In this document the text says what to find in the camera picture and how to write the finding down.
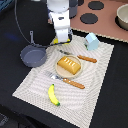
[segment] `yellow banana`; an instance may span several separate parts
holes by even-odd
[[[54,94],[54,84],[52,84],[50,87],[49,87],[49,90],[48,90],[48,95],[49,95],[49,98],[51,100],[51,102],[53,104],[55,104],[56,106],[59,106],[60,103],[59,101],[57,100],[55,94]]]

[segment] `plate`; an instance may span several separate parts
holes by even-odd
[[[57,61],[55,63],[55,69],[56,69],[57,74],[59,76],[61,76],[62,78],[69,78],[69,79],[73,79],[73,78],[78,77],[81,74],[82,67],[83,67],[80,59],[78,57],[76,57],[76,56],[73,56],[73,55],[65,55],[65,56],[68,57],[69,59],[73,60],[74,62],[80,64],[81,65],[81,69],[75,75],[73,75],[72,73],[70,73],[69,71],[65,70],[64,68],[62,68],[61,66],[59,66],[57,64],[58,61],[62,58],[61,57],[61,58],[57,59]]]

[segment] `butter knife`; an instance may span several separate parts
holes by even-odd
[[[52,78],[52,79],[59,79],[59,80],[62,80],[63,82],[67,83],[67,84],[70,84],[70,85],[73,85],[75,87],[78,87],[80,89],[84,89],[84,85],[80,84],[80,83],[77,83],[77,82],[74,82],[72,80],[69,80],[67,78],[62,78],[62,77],[59,77],[58,75],[56,74],[53,74],[49,71],[45,71],[45,75]]]
[[[74,55],[74,54],[72,54],[72,53],[70,53],[70,52],[65,52],[65,51],[59,50],[59,49],[57,49],[57,51],[59,51],[59,52],[61,52],[61,53],[63,53],[63,54],[66,54],[66,55]],[[90,62],[93,62],[93,63],[96,63],[96,62],[97,62],[96,59],[89,58],[89,57],[86,57],[86,56],[78,55],[77,57],[78,57],[79,59],[86,60],[86,61],[90,61]]]

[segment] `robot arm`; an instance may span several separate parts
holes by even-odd
[[[54,22],[54,29],[58,43],[67,42],[72,33],[69,19],[69,0],[47,0],[50,20]]]

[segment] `table surface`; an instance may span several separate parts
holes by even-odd
[[[29,41],[30,31],[34,32],[35,43],[41,45],[48,45],[55,37],[53,26],[47,23],[47,6],[43,2],[20,1],[17,5],[17,17],[21,30]],[[73,33],[82,37],[87,35],[77,31]],[[127,128],[128,44],[103,37],[98,39],[114,45],[114,50],[90,128]],[[77,128],[59,117],[12,97],[31,70],[20,59],[20,52],[27,45],[28,42],[17,27],[14,10],[6,12],[4,19],[0,20],[0,104],[51,128]]]

